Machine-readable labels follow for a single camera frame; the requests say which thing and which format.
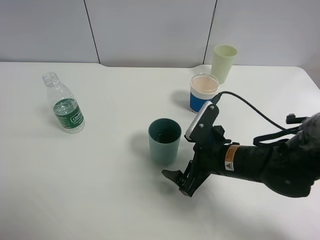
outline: white wall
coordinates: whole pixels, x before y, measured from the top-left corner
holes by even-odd
[[[203,63],[215,0],[86,0],[101,64]]]
[[[1,0],[0,61],[97,63],[83,0]]]
[[[319,0],[218,0],[205,63],[218,44],[235,64],[303,67],[320,86]]]

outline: cup rim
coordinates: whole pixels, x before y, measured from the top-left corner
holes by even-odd
[[[156,140],[153,139],[153,137],[152,137],[151,134],[150,134],[150,127],[151,127],[151,125],[152,125],[153,123],[155,123],[155,122],[158,121],[158,120],[170,120],[170,121],[173,121],[174,123],[176,123],[176,124],[179,126],[180,134],[179,134],[179,136],[177,137],[176,140],[174,140],[174,141],[172,141],[172,142],[163,143],[163,142],[158,142],[158,141],[156,141]],[[162,117],[162,118],[158,118],[158,119],[154,120],[152,123],[150,123],[150,125],[149,125],[149,127],[148,127],[148,135],[149,135],[149,137],[150,137],[153,141],[155,141],[155,142],[158,143],[158,144],[164,144],[164,145],[165,145],[165,144],[172,144],[172,143],[175,143],[176,141],[178,141],[178,140],[181,138],[182,129],[181,129],[181,126],[179,125],[179,123],[177,123],[175,120],[173,120],[173,119],[171,119],[171,118],[167,118],[167,117]]]
[[[193,86],[193,80],[196,79],[196,78],[199,78],[199,77],[207,77],[207,78],[210,78],[212,80],[214,80],[217,84],[217,87],[215,89],[211,89],[211,90],[204,90],[204,89],[200,89],[201,91],[198,91],[194,86]],[[215,92],[218,91],[218,88],[219,88],[219,80],[216,76],[210,74],[210,73],[198,73],[196,75],[194,75],[192,78],[191,78],[191,81],[190,81],[190,87],[192,89],[194,89],[195,91],[197,91],[198,93],[201,93],[201,94],[205,94],[205,95],[212,95],[214,94]]]
[[[221,54],[217,53],[216,48],[222,47],[222,46],[234,49],[235,50],[235,55],[233,55],[233,56],[225,56],[225,55],[221,55]],[[238,50],[234,46],[231,46],[231,45],[228,45],[228,44],[219,44],[219,45],[214,47],[213,51],[215,52],[215,54],[219,55],[220,57],[224,57],[224,58],[234,58],[235,56],[238,55]]]

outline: plastic cup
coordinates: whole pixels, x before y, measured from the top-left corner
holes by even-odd
[[[210,101],[217,94],[218,78],[208,73],[195,75],[190,82],[190,108],[198,113],[206,101]]]
[[[229,71],[234,64],[237,49],[230,45],[217,45],[214,48],[211,74],[216,76],[219,84],[223,84],[229,74]]]
[[[151,160],[159,165],[172,164],[177,157],[181,137],[179,124],[160,118],[151,123],[148,133]]]

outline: dark green cup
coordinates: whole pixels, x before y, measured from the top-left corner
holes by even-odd
[[[151,160],[160,165],[172,164],[180,142],[179,124],[168,118],[160,118],[151,123],[148,133]]]

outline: plastic water bottle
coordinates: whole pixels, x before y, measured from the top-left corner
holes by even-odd
[[[72,92],[54,72],[42,76],[47,86],[47,97],[53,113],[63,129],[69,134],[76,134],[85,127],[85,119]]]

